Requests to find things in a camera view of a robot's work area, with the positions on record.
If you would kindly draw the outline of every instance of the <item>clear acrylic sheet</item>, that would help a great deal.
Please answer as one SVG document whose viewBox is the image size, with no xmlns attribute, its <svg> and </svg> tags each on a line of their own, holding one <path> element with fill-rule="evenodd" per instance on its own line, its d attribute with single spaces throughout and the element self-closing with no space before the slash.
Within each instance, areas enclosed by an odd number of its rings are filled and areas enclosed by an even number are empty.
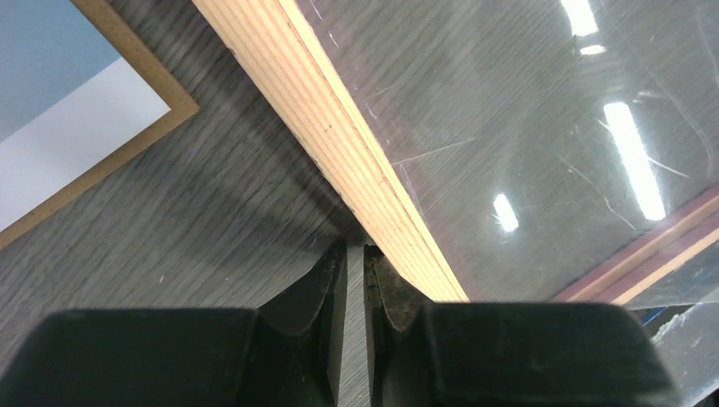
<svg viewBox="0 0 719 407">
<path fill-rule="evenodd" d="M 717 2 L 298 3 L 472 300 L 555 298 L 719 181 Z M 709 229 L 628 306 L 719 284 Z"/>
</svg>

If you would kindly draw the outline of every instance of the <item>wooden frame border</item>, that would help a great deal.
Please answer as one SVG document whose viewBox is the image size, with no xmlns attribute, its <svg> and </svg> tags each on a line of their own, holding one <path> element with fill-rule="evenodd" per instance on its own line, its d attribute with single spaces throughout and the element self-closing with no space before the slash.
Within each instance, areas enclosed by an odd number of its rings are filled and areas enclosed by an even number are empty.
<svg viewBox="0 0 719 407">
<path fill-rule="evenodd" d="M 676 258 L 672 257 L 674 263 L 683 259 L 679 266 L 684 264 L 698 252 L 694 253 L 697 247 L 686 246 L 686 244 L 682 243 L 683 235 L 691 233 L 690 231 L 694 228 L 704 229 L 703 222 L 711 223 L 709 220 L 712 219 L 712 214 L 718 210 L 719 185 L 716 185 L 684 205 L 674 214 L 667 216 L 657 227 L 643 234 L 577 282 L 557 294 L 553 301 L 603 300 L 617 304 L 626 303 L 649 287 L 648 282 L 658 281 L 677 267 L 671 268 L 669 264 L 664 267 L 655 265 L 653 266 L 655 267 L 654 274 L 645 275 L 643 282 L 636 282 L 638 285 L 629 283 L 629 281 L 633 280 L 632 277 L 627 279 L 625 277 L 633 273 L 634 270 L 643 270 L 637 271 L 637 273 L 645 274 L 647 269 L 643 268 L 644 264 L 658 254 L 659 258 L 666 259 L 669 262 L 669 258 L 660 254 L 665 248 L 673 248 L 675 254 L 678 253 L 676 250 L 679 250 L 680 246 L 684 248 L 683 250 L 688 250 L 685 254 L 679 253 Z M 624 287 L 624 292 L 618 292 L 617 287 Z"/>
<path fill-rule="evenodd" d="M 467 296 L 293 0 L 194 0 L 400 275 Z"/>
<path fill-rule="evenodd" d="M 170 106 L 170 112 L 38 205 L 30 213 L 0 231 L 0 248 L 7 246 L 14 239 L 77 198 L 198 111 L 198 106 L 189 93 L 155 58 L 142 40 L 109 4 L 104 0 L 72 0 L 72 3 Z"/>
<path fill-rule="evenodd" d="M 717 241 L 719 241 L 719 212 L 709 216 L 694 229 L 631 270 L 592 298 L 592 301 L 626 304 Z"/>
</svg>

